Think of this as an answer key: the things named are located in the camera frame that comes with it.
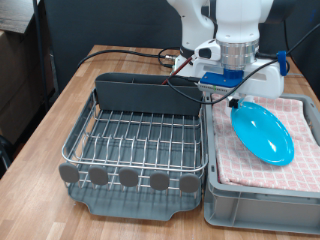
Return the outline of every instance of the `wooden table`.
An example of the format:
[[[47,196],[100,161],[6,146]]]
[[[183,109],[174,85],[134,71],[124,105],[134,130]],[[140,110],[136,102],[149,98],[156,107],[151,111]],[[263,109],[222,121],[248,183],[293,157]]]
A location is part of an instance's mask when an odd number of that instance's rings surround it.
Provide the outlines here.
[[[95,46],[91,53],[105,49]],[[157,49],[130,48],[157,54]],[[203,217],[203,205],[175,214],[168,222],[100,217],[73,201],[60,179],[61,148],[95,78],[105,72],[164,74],[157,59],[104,54],[84,63],[0,181],[0,239],[317,239],[293,233],[214,227]],[[288,77],[285,92],[306,94],[319,101],[303,77]]]
[[[32,16],[32,0],[0,1],[0,29],[3,31],[24,34]]]

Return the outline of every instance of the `black panel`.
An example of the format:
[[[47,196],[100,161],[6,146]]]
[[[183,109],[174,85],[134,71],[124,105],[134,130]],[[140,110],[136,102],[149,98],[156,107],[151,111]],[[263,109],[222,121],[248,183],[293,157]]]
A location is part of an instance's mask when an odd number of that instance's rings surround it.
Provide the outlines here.
[[[202,48],[199,50],[199,56],[202,58],[211,58],[211,50],[210,48]]]
[[[181,45],[181,21],[166,0],[45,0],[59,88],[95,44],[165,48]],[[319,0],[297,0],[287,19],[289,45],[320,22]],[[282,24],[261,24],[260,51],[285,49]],[[320,96],[320,30],[294,53],[299,69]]]
[[[181,45],[181,20],[166,0],[45,0],[59,90],[93,45]]]
[[[200,104],[185,98],[168,85],[161,85],[165,79],[165,76],[126,73],[99,75],[96,90],[100,109],[197,116]],[[176,77],[170,82],[180,91],[201,100],[202,93],[192,82]]]
[[[287,19],[289,47],[293,47],[307,32],[320,23],[319,0],[297,0],[293,13]],[[285,50],[283,24],[260,24],[260,51],[277,53]],[[320,29],[316,30],[292,56],[310,83],[315,94],[320,97]]]

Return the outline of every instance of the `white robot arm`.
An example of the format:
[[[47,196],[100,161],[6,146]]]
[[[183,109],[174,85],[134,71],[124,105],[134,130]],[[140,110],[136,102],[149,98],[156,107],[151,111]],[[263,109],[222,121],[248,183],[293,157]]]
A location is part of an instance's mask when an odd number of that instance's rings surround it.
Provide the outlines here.
[[[192,8],[197,8],[194,12],[197,12],[201,19],[205,19],[200,13],[206,1],[174,2],[172,6],[176,7],[179,13],[183,12],[182,9],[189,9],[191,12]],[[194,45],[190,45],[189,50],[195,52],[193,66],[187,65],[179,75],[202,78],[198,87],[203,91],[210,89],[210,92],[225,94],[232,90],[248,73],[270,61],[256,59],[260,38],[259,23],[281,22],[290,14],[293,6],[292,0],[211,0],[210,8],[214,9],[211,17],[218,25],[216,39],[213,39],[210,31],[211,38],[209,35],[201,35],[200,38],[207,38],[206,41],[195,49]],[[201,23],[198,21],[193,25],[182,18],[182,50],[185,48],[184,43],[194,42],[192,38],[198,37],[198,33],[207,32],[208,25],[203,27]],[[197,28],[196,34],[192,35],[192,30],[189,29],[194,28]],[[183,60],[183,51],[181,54],[179,58]],[[181,60],[179,62],[179,58],[176,68],[183,63]],[[274,63],[250,77],[237,93],[277,98],[283,92],[283,81],[279,64]]]

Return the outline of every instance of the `blue gripper mount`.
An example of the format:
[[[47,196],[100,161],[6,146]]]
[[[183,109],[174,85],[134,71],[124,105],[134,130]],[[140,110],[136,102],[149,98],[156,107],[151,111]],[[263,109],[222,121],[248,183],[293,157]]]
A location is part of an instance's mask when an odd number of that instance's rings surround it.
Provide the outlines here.
[[[223,75],[206,72],[200,79],[200,83],[214,86],[234,88],[239,85],[243,78],[243,71],[224,69]]]
[[[280,64],[280,74],[285,77],[287,76],[287,52],[280,51],[278,52],[277,57]]]

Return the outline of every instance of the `metal rod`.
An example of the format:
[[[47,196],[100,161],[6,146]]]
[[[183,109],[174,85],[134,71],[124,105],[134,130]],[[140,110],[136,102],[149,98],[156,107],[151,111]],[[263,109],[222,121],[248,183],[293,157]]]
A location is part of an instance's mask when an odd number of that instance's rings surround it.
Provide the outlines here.
[[[83,179],[82,179],[82,180],[79,180],[79,182],[91,183],[90,180],[84,181]],[[121,185],[121,183],[120,183],[120,182],[114,182],[113,185]],[[143,184],[141,184],[140,187],[150,188],[150,185],[143,185]],[[179,188],[175,188],[175,187],[168,187],[168,189],[170,189],[170,190],[180,190]]]
[[[193,117],[193,139],[194,139],[194,155],[193,155],[193,166],[196,169],[196,160],[197,160],[197,139],[196,139],[196,129],[194,127],[194,117]]]
[[[136,137],[134,136],[133,137],[133,141],[132,141],[132,144],[131,144],[131,154],[130,154],[130,166],[132,165],[132,161],[133,161],[133,158],[134,158],[134,143],[135,143],[135,139]]]
[[[150,121],[150,125],[149,125],[148,139],[150,139],[151,128],[152,128],[152,121],[153,121],[153,113],[151,114],[151,121]]]
[[[121,159],[121,145],[122,145],[122,140],[123,140],[123,136],[121,137],[121,140],[119,142],[119,153],[118,153],[118,162],[117,162],[117,165],[119,165],[120,163],[120,159]],[[116,167],[116,169],[114,170],[114,175],[112,176],[112,181],[111,181],[111,184],[110,184],[110,187],[109,187],[109,190],[111,190],[112,188],[112,185],[114,184],[114,178],[115,178],[115,175],[118,171],[118,166]]]
[[[95,106],[94,106],[94,107],[91,109],[91,111],[89,112],[88,117],[87,117],[85,123],[83,124],[83,126],[82,126],[82,128],[81,128],[81,130],[80,130],[80,133],[79,133],[76,141],[74,142],[74,144],[73,144],[73,146],[72,146],[72,148],[71,148],[71,150],[70,150],[69,155],[68,155],[67,158],[70,158],[70,157],[73,155],[74,149],[76,148],[76,146],[78,146],[79,140],[81,139],[81,137],[82,137],[82,135],[83,135],[83,132],[84,132],[85,128],[87,127],[87,125],[88,125],[88,123],[89,123],[89,120],[90,120],[91,117],[92,117],[92,114],[93,114],[93,112],[94,112],[94,109],[95,109]]]
[[[139,122],[139,128],[138,128],[137,135],[136,135],[137,139],[139,139],[139,133],[140,133],[140,128],[141,128],[142,118],[143,118],[143,113],[141,113],[141,118],[140,118],[140,122]]]
[[[160,133],[159,133],[158,141],[161,140],[161,136],[162,136],[163,118],[164,118],[164,114],[162,114],[162,118],[161,118],[161,126],[160,126]]]
[[[200,114],[199,114],[199,116],[200,116],[200,123],[202,124],[202,108],[200,109]],[[207,161],[209,161],[208,160],[208,156],[205,156],[204,155],[204,145],[206,144],[205,142],[204,142],[204,138],[203,138],[203,130],[202,130],[202,127],[200,128],[200,139],[201,139],[201,142],[202,142],[202,144],[201,144],[201,156],[202,156],[202,158],[201,158],[201,163],[202,164],[204,164],[204,162],[203,162],[203,159],[205,158],[206,159],[206,162]]]
[[[183,153],[184,153],[184,116],[182,117],[182,136],[181,136],[181,170],[183,166]]]
[[[92,157],[92,162],[94,162],[94,159],[96,158],[96,153],[97,153],[97,142],[98,142],[98,138],[96,138],[95,142],[94,142],[94,146],[93,146],[93,157]],[[86,174],[84,182],[82,184],[82,188],[84,187],[84,184],[86,183],[86,180],[89,176],[89,173]]]
[[[101,122],[104,122],[104,121],[108,121],[108,119],[101,119],[100,120]],[[111,122],[118,122],[119,119],[110,119]],[[128,123],[130,120],[121,120],[122,123]],[[149,125],[150,122],[143,122],[143,121],[131,121],[132,124],[144,124],[144,125]],[[161,122],[153,122],[152,125],[161,125]],[[171,123],[163,123],[164,126],[171,126]],[[179,123],[175,123],[173,124],[174,127],[182,127],[182,124],[179,124]],[[185,127],[189,127],[189,128],[192,128],[193,125],[190,125],[190,124],[186,124]]]
[[[81,162],[81,164],[89,164],[89,163],[86,163],[86,162],[83,162],[83,161],[88,161],[88,162],[91,162],[92,161],[92,159],[91,158],[82,158],[82,162]],[[106,162],[106,160],[105,159],[95,159],[95,162]],[[107,160],[107,162],[111,162],[111,163],[117,163],[118,162],[118,160]],[[121,161],[121,163],[123,163],[124,165],[124,167],[125,167],[125,164],[130,164],[130,161]],[[142,165],[142,163],[141,162],[132,162],[131,163],[131,165],[132,164],[135,164],[135,165]],[[155,163],[145,163],[144,165],[146,165],[146,166],[155,166]],[[108,166],[110,166],[110,167],[117,167],[116,165],[113,165],[113,164],[108,164]],[[168,164],[163,164],[163,163],[158,163],[157,164],[157,166],[158,167],[168,167]],[[169,166],[170,168],[179,168],[179,169],[181,169],[181,165],[170,165]],[[197,170],[197,169],[199,169],[199,168],[201,168],[202,169],[202,166],[198,166],[198,167],[196,167],[196,168],[194,168],[194,167],[191,167],[191,166],[182,166],[182,169],[185,169],[186,171],[188,171],[189,172],[189,170]],[[164,171],[167,171],[168,169],[167,168],[162,168],[162,169],[156,169],[155,167],[146,167],[145,169],[150,169],[150,170],[164,170]]]
[[[83,136],[83,139],[82,139],[82,149],[81,149],[80,158],[78,158],[78,156],[76,155],[76,153],[74,154],[75,157],[76,157],[77,159],[79,159],[79,161],[78,161],[78,163],[77,163],[77,168],[78,168],[78,169],[79,169],[79,167],[80,167],[80,163],[83,161],[84,146],[85,146],[84,143],[85,143],[85,141],[86,141],[86,138],[87,138],[87,136],[84,135],[84,136]]]
[[[117,132],[118,132],[118,129],[119,129],[119,125],[120,125],[120,122],[121,122],[122,115],[123,115],[123,112],[121,112],[121,114],[120,114],[119,122],[118,122],[118,124],[117,124],[116,130],[114,131],[114,134],[113,134],[113,137],[114,137],[114,138],[115,138],[116,135],[117,135]]]
[[[171,150],[172,150],[172,138],[173,138],[173,121],[174,121],[174,115],[172,115],[172,125],[171,125],[171,133],[170,133],[170,143],[169,143],[169,158],[168,158],[168,168],[170,168],[171,164]]]
[[[108,142],[107,142],[107,147],[106,147],[106,160],[105,160],[105,163],[108,161],[108,158],[109,158],[109,146],[110,146],[111,138],[112,138],[112,135],[110,134],[110,137],[109,137]]]
[[[101,118],[101,116],[102,116],[102,111],[99,113],[99,116],[98,116],[98,119],[100,119]],[[93,125],[93,128],[91,129],[91,132],[89,133],[89,135],[88,135],[88,141],[89,141],[89,137],[91,137],[95,132],[96,132],[96,130],[97,130],[97,126],[98,126],[98,122],[99,121],[97,121],[97,122],[95,122],[94,123],[94,125]],[[97,137],[96,137],[96,140],[97,139],[99,139],[100,138],[100,134],[98,134],[97,135]],[[83,157],[83,155],[84,155],[84,142],[82,141],[82,152],[81,152],[81,156]]]
[[[144,143],[142,166],[144,166],[144,163],[146,162],[146,158],[147,158],[147,145],[148,145],[148,137],[146,138],[146,141]],[[141,176],[143,176],[143,172],[144,172],[144,169],[141,169],[141,174],[140,174]],[[139,178],[139,183],[137,188],[138,192],[140,190],[141,180],[142,178]]]
[[[132,141],[133,138],[124,138],[123,140]],[[137,137],[136,137],[136,140],[137,140],[138,142],[144,142],[144,141],[145,141],[145,139],[140,139],[140,138],[137,138]],[[149,141],[149,142],[154,142],[154,143],[156,143],[156,142],[158,141],[158,139],[157,139],[157,140],[149,139],[148,141]],[[170,141],[161,140],[160,143],[170,143]],[[172,144],[181,144],[181,143],[182,143],[182,142],[173,142],[173,141],[172,141]],[[184,142],[184,144],[185,144],[185,145],[193,145],[194,142],[193,142],[193,141],[192,141],[192,142]]]
[[[110,119],[111,119],[112,114],[113,114],[113,111],[111,111],[110,116],[109,116],[109,119],[108,119],[108,122],[107,122],[106,126],[105,126],[104,129],[103,129],[103,133],[102,133],[102,135],[101,135],[102,138],[104,137],[104,135],[105,135],[106,132],[107,132],[107,129],[108,129],[108,127],[109,127],[109,123],[110,123]]]
[[[126,131],[126,134],[124,135],[124,139],[126,139],[127,136],[128,136],[128,132],[129,132],[129,128],[130,128],[132,117],[133,117],[133,112],[131,113],[130,120],[129,120],[128,127],[127,127],[127,131]]]
[[[154,164],[155,168],[157,168],[157,164],[158,164],[159,144],[160,144],[160,138],[158,139],[158,142],[157,142],[156,162],[155,162],[155,164]]]

